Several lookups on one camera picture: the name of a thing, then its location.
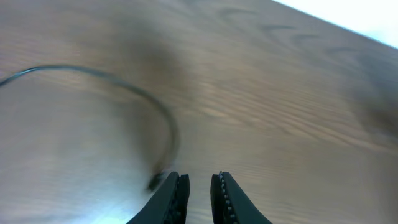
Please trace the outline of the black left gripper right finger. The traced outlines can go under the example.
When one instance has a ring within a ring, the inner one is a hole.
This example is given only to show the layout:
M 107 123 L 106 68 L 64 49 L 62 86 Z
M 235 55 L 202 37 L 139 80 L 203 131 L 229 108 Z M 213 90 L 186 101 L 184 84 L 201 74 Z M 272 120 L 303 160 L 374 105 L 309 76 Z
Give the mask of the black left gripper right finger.
M 214 224 L 272 224 L 229 172 L 212 175 L 210 197 Z

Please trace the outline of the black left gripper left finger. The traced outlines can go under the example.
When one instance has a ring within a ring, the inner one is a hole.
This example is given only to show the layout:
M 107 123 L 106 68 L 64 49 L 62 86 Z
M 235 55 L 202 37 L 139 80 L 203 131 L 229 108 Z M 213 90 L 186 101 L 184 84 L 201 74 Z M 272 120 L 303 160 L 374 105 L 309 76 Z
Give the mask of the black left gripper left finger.
M 189 196 L 189 175 L 171 172 L 127 224 L 185 224 Z

